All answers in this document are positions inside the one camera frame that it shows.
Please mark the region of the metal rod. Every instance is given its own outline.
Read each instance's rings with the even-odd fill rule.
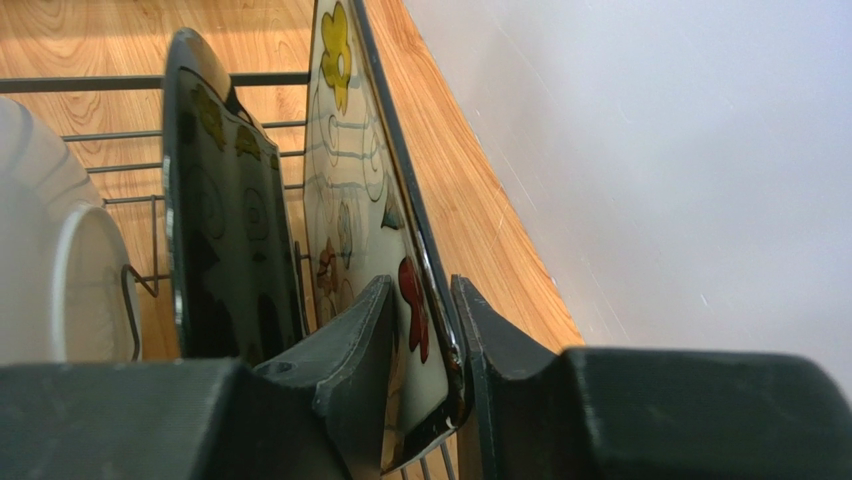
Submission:
[[[280,152],[280,153],[278,153],[278,156],[279,156],[279,157],[281,157],[281,158],[285,158],[285,157],[301,157],[301,156],[302,156],[302,155],[304,155],[304,154],[305,154],[305,151],[304,151],[304,150],[293,150],[293,151],[291,151],[291,152]]]
[[[125,197],[125,198],[105,198],[104,205],[121,205],[125,203],[142,203],[151,200],[154,197],[156,200],[165,200],[165,195],[151,195],[147,197]]]
[[[444,457],[444,466],[447,467],[447,480],[456,480],[456,472],[453,470],[453,459],[450,457],[450,449],[447,442],[441,442],[441,456]]]
[[[171,275],[169,275],[167,273],[161,273],[160,275],[157,275],[156,277],[153,276],[153,275],[148,275],[146,277],[142,277],[142,280],[144,280],[146,282],[152,282],[154,280],[168,280],[170,278],[172,278]]]
[[[71,142],[91,142],[93,140],[122,140],[125,138],[159,137],[160,130],[139,130],[138,132],[88,133],[83,135],[63,135],[62,140]]]
[[[423,480],[432,480],[429,475],[429,464],[426,463],[426,457],[420,457],[420,469],[423,470]]]
[[[302,258],[302,247],[301,247],[301,245],[299,244],[298,241],[293,242],[293,250],[294,250],[293,253],[295,254],[296,258]],[[296,281],[298,282],[298,285],[296,285],[296,288],[299,290],[299,298],[301,298],[302,302],[305,301],[305,281],[304,280],[305,280],[305,277],[304,277],[304,272],[302,272],[302,261],[299,260],[298,262],[296,262]],[[311,329],[310,329],[310,326],[308,325],[307,313],[308,313],[307,309],[304,308],[304,305],[302,305],[301,312],[300,312],[300,314],[301,314],[300,320],[302,321],[302,338],[305,338],[305,337],[307,337],[308,335],[311,334]]]
[[[308,72],[234,73],[235,87],[265,87],[273,85],[307,85]],[[92,92],[114,90],[158,90],[162,75],[127,75],[106,77],[48,77],[0,79],[0,94]]]
[[[154,291],[160,292],[160,259],[159,249],[157,248],[157,196],[151,195],[151,243],[153,244],[154,259]]]
[[[124,297],[124,308],[127,310],[127,319],[130,322],[130,334],[133,336],[133,355],[131,361],[139,360],[139,352],[142,350],[142,340],[139,338],[139,327],[136,325],[136,312],[133,311],[133,301],[130,296],[130,285],[127,281],[127,275],[130,274],[138,280],[141,278],[139,272],[129,263],[125,263],[121,267],[121,295]]]
[[[109,165],[106,167],[87,168],[86,172],[94,173],[111,173],[111,172],[127,172],[129,170],[147,170],[149,168],[163,168],[163,162],[157,163],[137,163],[135,165]]]
[[[285,122],[267,122],[261,124],[265,129],[304,127],[305,120],[288,120]],[[62,140],[66,143],[91,142],[95,140],[124,140],[128,138],[152,138],[163,134],[161,130],[139,130],[135,132],[112,132],[112,133],[86,133],[81,135],[63,135]]]
[[[304,127],[307,125],[307,120],[288,120],[286,122],[267,122],[262,123],[263,128],[288,128],[288,127]]]
[[[307,85],[311,81],[309,72],[232,73],[231,83],[235,87],[266,87],[271,85]]]
[[[48,77],[0,79],[0,93],[91,92],[96,90],[156,90],[162,75],[109,77]]]

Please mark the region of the dish rack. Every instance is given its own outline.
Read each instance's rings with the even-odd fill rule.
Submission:
[[[231,75],[234,87],[281,87],[307,85],[309,78],[310,75],[308,72],[236,73]],[[162,82],[162,75],[0,79],[0,95],[97,91],[103,92],[118,90],[160,90]],[[262,124],[265,130],[278,128],[298,128],[304,127],[305,125],[305,120],[275,121]],[[127,132],[92,133],[82,135],[62,135],[61,138],[66,144],[68,144],[104,140],[156,138],[161,136],[161,130],[140,130]],[[281,159],[301,158],[304,162],[304,154],[304,149],[281,151],[279,152],[279,157]],[[89,167],[86,168],[86,171],[90,176],[93,176],[106,175],[117,172],[162,169],[162,167],[163,163],[162,161],[159,161],[130,165]],[[283,185],[283,189],[285,191],[301,190],[303,188],[304,181],[302,183],[291,183]],[[124,296],[125,307],[127,308],[128,318],[130,319],[131,333],[134,342],[134,360],[137,360],[140,357],[142,347],[142,336],[141,332],[139,331],[139,328],[137,327],[137,325],[141,325],[139,323],[140,319],[135,318],[134,309],[132,308],[131,303],[130,289],[135,289],[135,285],[129,284],[129,280],[127,279],[127,273],[131,274],[131,276],[135,279],[135,282],[141,285],[145,292],[147,292],[147,294],[153,298],[157,298],[160,295],[160,281],[169,279],[170,275],[168,273],[160,272],[158,261],[160,254],[159,232],[162,228],[162,226],[160,225],[160,220],[158,219],[158,215],[161,211],[165,211],[165,208],[161,205],[164,200],[165,196],[162,193],[148,196],[113,197],[103,199],[104,208],[107,209],[107,211],[109,211],[112,215],[115,215],[114,209],[122,208],[127,205],[147,204],[149,206],[148,215],[150,215],[151,228],[151,265],[147,269],[138,269],[137,266],[134,266],[132,264],[126,264],[122,267],[121,272],[122,293]],[[292,222],[294,216],[290,215],[289,217]],[[297,265],[299,285],[300,287],[303,287],[303,262],[306,260],[310,260],[310,255],[301,252],[298,241],[295,243],[295,251],[297,257],[299,258],[299,262]],[[151,273],[149,275],[142,275],[140,273],[140,270]],[[306,308],[309,304],[312,306],[312,302],[304,302]],[[427,457],[432,456],[433,453],[436,454],[436,451],[440,451],[443,468],[433,472],[432,470],[435,469],[433,468],[432,470],[430,470]],[[431,480],[433,478],[432,475],[434,473],[436,475],[435,478],[446,478],[448,480],[456,480],[452,457],[450,455],[449,447],[447,446],[446,442],[442,442],[435,450],[422,456],[419,460],[419,467],[420,472],[409,472],[409,469],[415,468],[412,465],[409,465],[398,470],[398,474],[397,472],[394,472],[393,474],[385,478],[402,478],[403,480],[408,480],[410,478],[409,474],[411,473],[414,478]]]

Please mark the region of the metal wire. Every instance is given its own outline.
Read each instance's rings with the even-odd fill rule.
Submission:
[[[263,123],[263,128],[266,130],[271,130],[274,128],[287,128],[287,127],[304,127],[307,124],[305,120],[288,120],[285,122],[268,122]],[[112,133],[86,133],[81,135],[63,135],[61,138],[66,143],[74,143],[74,142],[91,142],[95,140],[125,140],[128,138],[153,138],[159,137],[163,134],[160,130],[139,130],[136,132],[112,132]],[[299,156],[304,155],[305,152],[283,152],[286,155],[281,156]]]
[[[301,156],[303,156],[304,154],[305,154],[305,151],[304,151],[304,150],[298,150],[298,151],[294,151],[294,152],[279,152],[279,153],[278,153],[278,156],[279,156],[280,158],[285,158],[285,157],[301,157]]]
[[[429,464],[426,463],[426,457],[420,457],[420,469],[423,470],[423,480],[432,480],[432,475],[429,475]]]
[[[162,168],[163,162],[157,163],[137,163],[135,165],[108,165],[106,167],[90,167],[86,169],[89,174],[93,173],[110,173],[110,172],[129,172],[133,170],[149,170],[152,168]]]
[[[148,197],[124,197],[124,198],[105,198],[104,205],[122,205],[125,203],[142,203],[147,202],[154,197],[155,200],[165,200],[164,195],[151,195]]]
[[[310,79],[308,72],[231,74],[231,83],[235,87],[307,85]],[[159,90],[162,85],[162,75],[3,78],[0,79],[0,94]]]
[[[133,300],[130,295],[130,285],[127,278],[128,274],[133,276],[136,283],[142,284],[145,290],[148,290],[148,293],[151,294],[152,297],[157,298],[160,295],[160,275],[158,266],[160,262],[157,261],[157,195],[151,195],[149,200],[151,201],[151,245],[154,250],[154,254],[152,256],[154,259],[154,275],[151,279],[154,282],[154,286],[150,286],[148,281],[139,275],[139,272],[133,268],[133,265],[126,263],[121,268],[121,293],[124,297],[124,307],[127,309],[127,318],[130,321],[130,333],[133,336],[133,356],[131,359],[134,362],[139,360],[139,352],[142,350],[142,342],[139,338],[139,319],[136,318],[136,311],[133,309]]]
[[[447,480],[456,480],[456,472],[453,470],[453,458],[450,457],[450,449],[447,442],[441,442],[441,456],[444,457],[444,466],[447,467]]]

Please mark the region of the white bowl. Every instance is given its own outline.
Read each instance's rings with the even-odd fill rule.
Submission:
[[[127,249],[102,204],[62,139],[0,98],[0,364],[132,359]]]

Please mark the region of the wood grain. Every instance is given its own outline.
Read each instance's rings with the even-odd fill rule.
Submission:
[[[367,3],[445,270],[470,277],[497,311],[551,350],[581,344],[402,0]],[[310,0],[9,0],[0,4],[0,77],[161,74],[171,35],[182,26],[198,30],[231,72],[304,71],[312,15]],[[305,94],[304,87],[239,91],[247,109],[262,122],[304,118]],[[12,98],[62,135],[160,128],[159,91]],[[302,128],[269,133],[282,150],[303,146]],[[86,166],[157,162],[161,155],[159,139],[79,143],[72,151]],[[285,183],[302,181],[302,161],[282,161]],[[99,175],[95,181],[106,198],[162,193],[159,170]],[[285,198],[294,235],[306,245],[300,193],[289,191]],[[159,207],[162,222],[162,204]],[[159,251],[152,253],[150,206],[109,208],[132,263],[150,274],[157,261],[165,272],[162,228]],[[168,281],[161,282],[156,300],[139,290],[146,359],[179,354],[170,288]],[[427,461],[432,478],[446,478],[439,451]],[[407,471],[409,478],[422,478],[417,465]]]

